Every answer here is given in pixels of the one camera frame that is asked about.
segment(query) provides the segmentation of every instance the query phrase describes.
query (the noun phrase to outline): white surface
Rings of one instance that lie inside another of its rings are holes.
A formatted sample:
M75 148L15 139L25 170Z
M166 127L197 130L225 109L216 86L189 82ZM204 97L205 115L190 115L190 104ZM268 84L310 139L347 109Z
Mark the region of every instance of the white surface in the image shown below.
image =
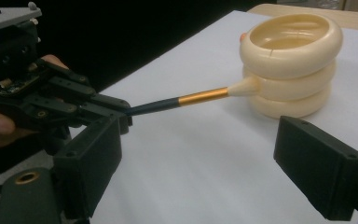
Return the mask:
M231 85L241 33L266 19L234 11L101 93L141 105ZM304 119L358 150L358 31L344 30L332 83L327 105ZM91 223L332 223L273 160L277 128L244 97L134 117Z

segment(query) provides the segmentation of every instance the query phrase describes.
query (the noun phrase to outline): wooden surface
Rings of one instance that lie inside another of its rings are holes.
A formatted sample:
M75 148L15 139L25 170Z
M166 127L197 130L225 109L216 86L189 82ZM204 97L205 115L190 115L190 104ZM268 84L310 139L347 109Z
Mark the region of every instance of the wooden surface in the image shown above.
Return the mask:
M342 28L358 30L358 12L329 10L313 7L292 7L274 4L261 4L248 10L250 13L266 16L282 16L292 13L318 13L335 20Z

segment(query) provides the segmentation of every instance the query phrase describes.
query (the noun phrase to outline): white table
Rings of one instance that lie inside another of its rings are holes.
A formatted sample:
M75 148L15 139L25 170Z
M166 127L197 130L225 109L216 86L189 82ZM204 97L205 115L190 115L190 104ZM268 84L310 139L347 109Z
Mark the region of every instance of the white table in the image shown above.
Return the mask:
M233 84L241 33L268 18L234 11L101 94L141 105ZM328 103L303 119L358 150L358 31L343 31ZM332 223L273 160L277 128L245 97L134 117L91 223Z

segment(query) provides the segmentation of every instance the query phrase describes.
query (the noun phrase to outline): gold metal ferrule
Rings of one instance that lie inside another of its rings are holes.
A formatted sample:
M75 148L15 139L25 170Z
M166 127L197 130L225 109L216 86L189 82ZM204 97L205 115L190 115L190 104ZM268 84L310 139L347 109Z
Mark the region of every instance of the gold metal ferrule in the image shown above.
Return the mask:
M227 87L181 96L179 97L179 105L180 106L193 105L193 104L203 103L206 101L218 100L225 97L228 97Z

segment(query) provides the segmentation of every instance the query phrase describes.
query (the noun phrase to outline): beige ring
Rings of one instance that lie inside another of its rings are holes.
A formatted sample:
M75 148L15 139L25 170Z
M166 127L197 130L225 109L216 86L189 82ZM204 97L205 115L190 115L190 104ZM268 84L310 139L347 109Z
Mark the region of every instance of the beige ring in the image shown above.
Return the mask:
M251 29L241 41L240 56L259 77L303 77L331 63L342 40L340 27L325 16L291 14Z
M294 101L272 101L255 95L249 97L249 103L258 112L275 119L278 119L280 116L301 118L324 106L330 91L331 84L322 91L304 99Z
M270 79L258 77L253 72L243 69L245 78L251 77L257 80L257 95L274 101L291 101L302 99L323 90L336 73L336 61L332 61L321 70L305 77L292 79Z

